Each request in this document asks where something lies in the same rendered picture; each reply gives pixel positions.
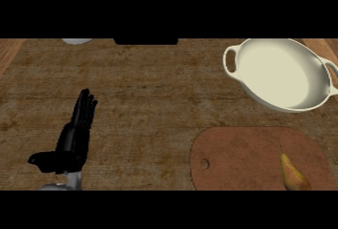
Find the brown wooden cutting board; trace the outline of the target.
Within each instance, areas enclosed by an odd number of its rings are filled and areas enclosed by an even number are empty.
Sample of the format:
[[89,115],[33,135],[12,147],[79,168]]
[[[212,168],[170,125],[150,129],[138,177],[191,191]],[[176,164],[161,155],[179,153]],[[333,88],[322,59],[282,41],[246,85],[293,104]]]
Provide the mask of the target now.
[[290,127],[213,127],[198,135],[191,153],[198,190],[282,190],[285,154],[315,190],[333,190],[336,180],[318,142]]

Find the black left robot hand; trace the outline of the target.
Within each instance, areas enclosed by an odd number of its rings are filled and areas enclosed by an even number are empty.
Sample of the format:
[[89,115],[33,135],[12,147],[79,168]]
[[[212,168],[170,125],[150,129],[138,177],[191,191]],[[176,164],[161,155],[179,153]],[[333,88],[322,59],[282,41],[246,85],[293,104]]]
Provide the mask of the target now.
[[77,99],[71,120],[58,138],[57,150],[30,156],[29,163],[36,165],[43,173],[80,172],[88,160],[96,104],[91,90],[85,89]]

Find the black appliance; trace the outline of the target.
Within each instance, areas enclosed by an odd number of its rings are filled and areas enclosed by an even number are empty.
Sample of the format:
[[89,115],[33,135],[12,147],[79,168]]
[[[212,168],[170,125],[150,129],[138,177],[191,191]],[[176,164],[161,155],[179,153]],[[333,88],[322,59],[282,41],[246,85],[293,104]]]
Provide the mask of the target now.
[[178,38],[114,38],[119,45],[178,45]]

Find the cream white pot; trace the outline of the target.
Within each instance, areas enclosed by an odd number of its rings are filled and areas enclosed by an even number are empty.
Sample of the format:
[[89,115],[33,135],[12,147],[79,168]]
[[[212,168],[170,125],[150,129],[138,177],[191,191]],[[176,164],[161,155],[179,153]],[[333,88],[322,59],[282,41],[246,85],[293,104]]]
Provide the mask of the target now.
[[338,88],[333,85],[333,68],[338,66],[290,38],[250,38],[229,46],[235,53],[235,71],[225,72],[240,81],[249,96],[268,108],[285,113],[303,113],[319,108]]

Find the pale grey round object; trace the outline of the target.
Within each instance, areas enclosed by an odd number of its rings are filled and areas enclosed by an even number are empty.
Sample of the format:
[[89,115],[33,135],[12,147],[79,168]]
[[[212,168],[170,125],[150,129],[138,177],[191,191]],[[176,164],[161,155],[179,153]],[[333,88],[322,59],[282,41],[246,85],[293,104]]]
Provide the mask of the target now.
[[91,42],[92,38],[63,38],[63,41],[71,45],[80,45]]

